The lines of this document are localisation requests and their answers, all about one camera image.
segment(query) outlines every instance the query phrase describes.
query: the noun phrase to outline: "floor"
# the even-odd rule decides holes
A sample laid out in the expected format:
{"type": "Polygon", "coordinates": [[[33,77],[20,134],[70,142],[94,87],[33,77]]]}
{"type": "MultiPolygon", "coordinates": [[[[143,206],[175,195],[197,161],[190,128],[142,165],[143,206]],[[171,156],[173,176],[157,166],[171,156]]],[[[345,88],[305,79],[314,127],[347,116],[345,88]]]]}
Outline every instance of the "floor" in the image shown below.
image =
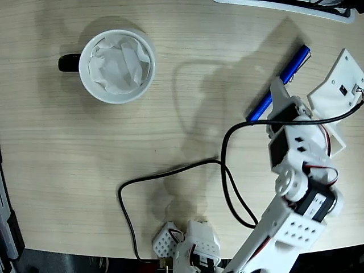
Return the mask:
{"type": "MultiPolygon", "coordinates": [[[[229,260],[220,264],[225,267],[229,260]]],[[[157,260],[140,264],[135,259],[86,257],[25,249],[14,263],[16,273],[158,273],[157,260]]],[[[356,273],[364,272],[364,245],[299,256],[290,273],[356,273]]]]}

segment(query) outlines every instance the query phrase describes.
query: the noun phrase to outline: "red wire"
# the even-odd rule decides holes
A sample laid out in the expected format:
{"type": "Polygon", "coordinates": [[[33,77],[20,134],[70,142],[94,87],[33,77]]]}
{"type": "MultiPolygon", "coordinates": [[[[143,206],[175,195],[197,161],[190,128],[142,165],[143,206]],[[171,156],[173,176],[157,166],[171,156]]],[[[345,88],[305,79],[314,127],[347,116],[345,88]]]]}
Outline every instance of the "red wire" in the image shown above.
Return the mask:
{"type": "Polygon", "coordinates": [[[328,156],[331,156],[331,141],[330,141],[329,132],[326,130],[325,126],[323,126],[323,125],[320,125],[320,128],[322,128],[323,133],[324,133],[326,147],[327,147],[327,154],[328,154],[328,156]]]}
{"type": "Polygon", "coordinates": [[[192,245],[192,247],[191,247],[190,251],[189,251],[189,257],[188,257],[188,260],[189,260],[189,265],[190,265],[190,266],[193,266],[193,263],[192,263],[192,254],[193,254],[193,252],[194,252],[195,248],[196,248],[196,244],[194,243],[194,244],[192,245]]]}
{"type": "Polygon", "coordinates": [[[269,243],[269,241],[271,240],[271,237],[267,237],[263,243],[257,248],[257,250],[254,251],[254,253],[252,254],[252,256],[250,257],[249,260],[253,259],[255,256],[257,256],[262,250],[263,248],[265,248],[265,246],[269,243]]]}
{"type": "Polygon", "coordinates": [[[309,164],[304,165],[304,167],[314,168],[314,169],[333,169],[336,172],[336,177],[335,177],[335,179],[333,179],[331,182],[329,182],[327,184],[329,187],[331,187],[333,184],[335,184],[337,182],[338,177],[339,177],[339,172],[337,171],[337,169],[335,169],[333,167],[309,165],[309,164]]]}
{"type": "Polygon", "coordinates": [[[182,231],[180,231],[180,230],[177,230],[177,229],[168,229],[168,232],[169,232],[169,234],[171,235],[171,237],[173,238],[173,240],[175,240],[175,242],[176,242],[176,243],[180,243],[180,241],[179,241],[179,240],[177,240],[177,238],[175,237],[175,235],[174,235],[172,232],[177,232],[177,233],[181,234],[181,235],[183,236],[183,240],[182,240],[182,242],[185,240],[185,238],[184,238],[184,234],[183,234],[183,232],[182,232],[182,231]]]}

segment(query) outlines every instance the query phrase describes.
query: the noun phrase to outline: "white mug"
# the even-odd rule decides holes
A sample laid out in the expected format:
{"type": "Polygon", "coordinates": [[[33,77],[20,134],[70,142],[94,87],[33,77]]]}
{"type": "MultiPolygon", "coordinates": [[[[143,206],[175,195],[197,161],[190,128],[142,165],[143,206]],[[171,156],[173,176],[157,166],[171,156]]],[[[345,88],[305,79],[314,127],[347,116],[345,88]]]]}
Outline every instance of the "white mug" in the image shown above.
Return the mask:
{"type": "Polygon", "coordinates": [[[152,84],[156,69],[155,48],[149,37],[140,30],[133,28],[108,30],[92,38],[82,50],[81,54],[67,54],[59,58],[58,69],[62,72],[78,72],[86,90],[98,100],[109,104],[125,104],[139,98],[152,84]],[[111,94],[106,92],[102,85],[91,79],[89,73],[88,65],[91,59],[92,49],[105,37],[115,34],[128,35],[138,40],[146,49],[151,61],[150,71],[144,83],[127,94],[111,94]]]}

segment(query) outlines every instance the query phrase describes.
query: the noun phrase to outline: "white plastic bracket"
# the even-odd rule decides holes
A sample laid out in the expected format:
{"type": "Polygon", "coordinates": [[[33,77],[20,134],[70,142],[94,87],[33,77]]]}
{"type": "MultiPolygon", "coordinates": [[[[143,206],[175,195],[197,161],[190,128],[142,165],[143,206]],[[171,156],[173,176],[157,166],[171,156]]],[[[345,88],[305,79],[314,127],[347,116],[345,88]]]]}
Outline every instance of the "white plastic bracket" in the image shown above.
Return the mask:
{"type": "MultiPolygon", "coordinates": [[[[350,53],[343,49],[325,81],[307,98],[315,115],[321,119],[332,118],[352,109],[361,97],[356,92],[364,87],[364,72],[350,53]]],[[[337,122],[326,124],[331,135],[332,156],[346,148],[337,122]]]]}
{"type": "Polygon", "coordinates": [[[170,229],[177,230],[173,222],[167,222],[153,240],[153,250],[159,258],[173,258],[175,256],[177,243],[169,233],[170,229]]]}

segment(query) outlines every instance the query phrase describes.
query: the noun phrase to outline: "mounting hole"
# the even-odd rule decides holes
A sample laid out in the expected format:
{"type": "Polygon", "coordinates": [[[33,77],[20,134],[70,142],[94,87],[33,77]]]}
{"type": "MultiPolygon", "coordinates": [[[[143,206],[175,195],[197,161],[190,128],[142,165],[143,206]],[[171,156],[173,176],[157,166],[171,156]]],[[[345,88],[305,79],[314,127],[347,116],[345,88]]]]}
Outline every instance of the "mounting hole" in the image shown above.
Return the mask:
{"type": "Polygon", "coordinates": [[[305,152],[306,151],[306,149],[304,147],[298,147],[297,150],[300,151],[300,152],[305,152]]]}

